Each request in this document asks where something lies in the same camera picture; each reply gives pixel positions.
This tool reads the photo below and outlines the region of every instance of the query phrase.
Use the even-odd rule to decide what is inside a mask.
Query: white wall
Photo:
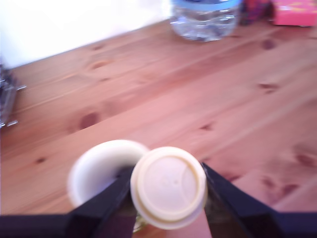
[[[9,67],[166,19],[169,0],[0,0],[1,56]]]

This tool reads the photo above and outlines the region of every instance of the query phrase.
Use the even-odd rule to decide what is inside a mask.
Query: cream plastic lid
[[[206,174],[187,151],[157,148],[135,166],[131,196],[148,223],[165,230],[181,228],[193,222],[205,206]]]

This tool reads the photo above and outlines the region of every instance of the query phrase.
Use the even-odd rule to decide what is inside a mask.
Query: white cylindrical container
[[[84,153],[73,166],[68,194],[77,207],[112,184],[125,168],[133,167],[149,149],[135,141],[112,140]]]
[[[179,148],[161,147],[137,163],[131,176],[131,196],[148,223],[173,230],[201,214],[208,195],[206,181],[194,156]]]

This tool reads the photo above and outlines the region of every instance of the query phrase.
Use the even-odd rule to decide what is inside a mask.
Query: wood knot
[[[46,160],[47,160],[47,159],[46,159],[45,157],[41,157],[41,158],[37,159],[37,160],[35,161],[35,163],[36,163],[36,164],[41,164],[41,163],[45,162]]]
[[[93,63],[91,66],[90,66],[90,70],[95,70],[97,68],[101,68],[107,64],[109,64],[111,61],[100,61],[100,62],[96,62],[96,63]]]
[[[262,41],[262,48],[265,50],[271,50],[276,47],[276,43],[271,39]]]
[[[103,47],[104,47],[103,45],[95,46],[95,47],[93,47],[93,51],[98,51],[98,50],[102,49]]]
[[[264,89],[266,94],[273,93],[279,89],[279,86],[274,83],[259,83],[258,86]]]
[[[272,179],[271,178],[269,178],[269,177],[263,177],[262,178],[262,182],[263,182],[263,184],[266,186],[266,187],[268,187],[268,188],[274,188],[275,187],[275,184],[274,184],[274,182],[272,181]]]
[[[99,115],[97,113],[89,113],[81,118],[79,128],[85,129],[98,123]]]
[[[299,186],[297,184],[288,184],[282,189],[283,196],[289,195]]]
[[[213,130],[213,124],[214,122],[208,123],[206,125],[203,125],[202,127],[200,127],[200,130],[207,130],[207,131],[211,131]]]
[[[315,166],[315,160],[309,155],[306,154],[297,154],[295,158],[300,162],[301,164],[308,166],[308,167],[314,167]]]

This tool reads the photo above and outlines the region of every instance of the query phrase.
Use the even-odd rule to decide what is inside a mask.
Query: wood grain
[[[197,43],[162,22],[14,69],[29,87],[1,130],[1,212],[71,210],[73,163],[120,138],[188,150],[276,209],[315,210],[316,32],[257,22]]]

